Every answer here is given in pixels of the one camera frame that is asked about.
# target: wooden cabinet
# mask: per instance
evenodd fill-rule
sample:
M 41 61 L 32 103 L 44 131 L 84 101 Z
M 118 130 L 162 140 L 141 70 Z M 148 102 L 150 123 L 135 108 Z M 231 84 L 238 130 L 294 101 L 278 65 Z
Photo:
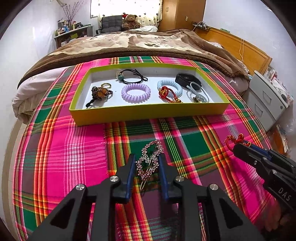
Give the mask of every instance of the wooden cabinet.
M 180 28 L 193 30 L 192 22 L 203 19 L 205 2 L 206 0 L 163 0 L 163 18 L 158 27 L 159 32 Z

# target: gold ring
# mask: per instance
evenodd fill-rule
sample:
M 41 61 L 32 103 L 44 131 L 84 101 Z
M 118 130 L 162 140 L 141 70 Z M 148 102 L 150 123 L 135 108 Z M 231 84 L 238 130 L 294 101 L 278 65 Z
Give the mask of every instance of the gold ring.
M 111 84 L 109 84 L 109 83 L 101 84 L 101 88 L 105 88 L 105 89 L 109 90 L 109 89 L 111 89 Z

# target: hair tie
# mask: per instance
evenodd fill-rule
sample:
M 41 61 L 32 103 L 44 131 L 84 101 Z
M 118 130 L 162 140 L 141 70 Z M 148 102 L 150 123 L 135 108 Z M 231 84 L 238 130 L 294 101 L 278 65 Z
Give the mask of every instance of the hair tie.
M 141 80 L 139 80 L 139 81 L 137 81 L 137 82 L 127 82 L 127 81 L 125 81 L 125 80 L 124 80 L 124 75 L 122 74 L 124 71 L 132 72 L 134 75 L 139 76 L 139 77 L 141 78 Z M 125 83 L 126 85 L 128 85 L 128 84 L 140 84 L 140 83 L 142 83 L 143 81 L 148 81 L 148 78 L 146 78 L 146 77 L 144 77 L 143 75 L 141 75 L 141 74 L 139 73 L 139 71 L 137 71 L 136 69 L 135 69 L 135 70 L 133 70 L 133 69 L 125 69 L 125 70 L 119 72 L 118 74 L 116 74 L 116 78 L 117 78 L 119 81 Z
M 130 90 L 142 90 L 142 91 L 145 91 L 145 93 L 142 95 L 133 96 L 127 93 Z M 129 84 L 123 87 L 121 90 L 121 96 L 125 101 L 140 102 L 142 100 L 149 99 L 150 92 L 151 90 L 147 85 L 134 83 L 134 84 Z
M 183 89 L 181 87 L 181 85 L 179 85 L 178 83 L 174 82 L 174 81 L 171 81 L 171 80 L 160 80 L 158 81 L 157 83 L 157 89 L 158 91 L 161 90 L 161 87 L 165 86 L 165 85 L 169 85 L 169 86 L 173 86 L 177 89 L 177 91 L 175 92 L 175 95 L 180 97 L 183 93 Z M 173 93 L 168 93 L 168 97 L 170 98 L 174 98 L 174 95 Z

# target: brown teddy bear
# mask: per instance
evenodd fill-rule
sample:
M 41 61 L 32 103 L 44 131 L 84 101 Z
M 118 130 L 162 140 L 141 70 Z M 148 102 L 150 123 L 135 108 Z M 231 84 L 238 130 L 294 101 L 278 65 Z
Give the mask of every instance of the brown teddy bear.
M 126 16 L 125 20 L 122 23 L 122 30 L 127 31 L 130 29 L 140 28 L 141 25 L 136 21 L 137 15 L 129 14 Z

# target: pink rhinestone hair clip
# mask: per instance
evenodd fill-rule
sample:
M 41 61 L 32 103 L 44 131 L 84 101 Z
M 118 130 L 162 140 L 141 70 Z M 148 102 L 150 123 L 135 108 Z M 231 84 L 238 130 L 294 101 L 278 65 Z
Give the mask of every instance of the pink rhinestone hair clip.
M 155 150 L 154 150 L 153 154 L 150 157 L 148 157 L 147 149 L 151 145 L 155 145 Z M 136 161 L 136 169 L 138 172 L 138 176 L 140 176 L 140 178 L 142 180 L 140 190 L 143 190 L 147 180 L 151 177 L 151 175 L 158 168 L 158 166 L 159 166 L 158 156 L 162 152 L 163 152 L 163 146 L 162 146 L 160 140 L 151 141 L 146 146 L 144 146 L 144 148 L 142 149 L 142 156 L 139 158 L 138 161 Z M 142 161 L 149 163 L 149 166 L 148 166 L 146 172 L 143 171 Z

